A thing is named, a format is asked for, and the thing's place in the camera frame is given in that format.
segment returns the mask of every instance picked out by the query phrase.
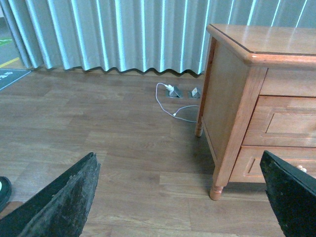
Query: shoe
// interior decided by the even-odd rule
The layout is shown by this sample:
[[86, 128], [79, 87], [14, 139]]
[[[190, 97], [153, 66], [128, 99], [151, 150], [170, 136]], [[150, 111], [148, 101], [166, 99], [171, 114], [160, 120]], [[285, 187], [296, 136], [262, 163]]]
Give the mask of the shoe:
[[0, 212], [5, 208], [6, 203], [12, 193], [12, 186], [10, 180], [6, 177], [0, 176]]

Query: drawer knob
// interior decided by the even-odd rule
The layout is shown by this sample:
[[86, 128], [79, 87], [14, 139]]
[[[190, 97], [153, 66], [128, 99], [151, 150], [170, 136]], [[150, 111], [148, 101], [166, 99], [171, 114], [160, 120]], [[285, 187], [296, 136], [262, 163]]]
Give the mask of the drawer knob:
[[303, 168], [301, 165], [296, 166], [296, 168], [300, 169], [303, 172], [307, 172], [307, 169]]

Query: dresser top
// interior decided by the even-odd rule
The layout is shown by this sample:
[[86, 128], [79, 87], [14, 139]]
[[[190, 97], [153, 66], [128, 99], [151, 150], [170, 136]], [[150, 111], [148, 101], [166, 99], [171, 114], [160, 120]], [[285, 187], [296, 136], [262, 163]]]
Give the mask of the dresser top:
[[316, 29], [212, 24], [207, 30], [248, 64], [316, 68]]

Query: wooden floor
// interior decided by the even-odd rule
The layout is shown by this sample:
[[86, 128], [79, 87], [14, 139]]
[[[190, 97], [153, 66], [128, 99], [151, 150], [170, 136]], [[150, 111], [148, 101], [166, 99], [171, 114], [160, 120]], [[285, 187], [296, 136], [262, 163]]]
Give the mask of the wooden floor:
[[167, 110], [198, 104], [186, 93], [202, 77], [168, 73], [41, 69], [0, 91], [0, 176], [13, 184], [0, 216], [92, 151], [101, 171], [83, 237], [283, 236], [263, 184], [229, 184], [221, 200], [209, 199], [206, 138], [160, 109], [157, 82], [185, 92], [169, 99], [160, 87]]

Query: yellow floor marking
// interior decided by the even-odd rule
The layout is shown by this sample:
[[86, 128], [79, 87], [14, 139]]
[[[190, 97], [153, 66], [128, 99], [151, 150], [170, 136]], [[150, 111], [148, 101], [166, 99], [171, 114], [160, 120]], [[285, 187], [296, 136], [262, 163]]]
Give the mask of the yellow floor marking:
[[3, 68], [3, 67], [5, 67], [6, 65], [9, 65], [9, 64], [11, 64], [11, 63], [14, 63], [14, 62], [18, 61], [19, 59], [20, 59], [20, 58], [15, 58], [15, 59], [12, 59], [12, 60], [10, 60], [10, 61], [7, 61], [6, 63], [1, 64], [1, 65], [0, 65], [0, 68]]

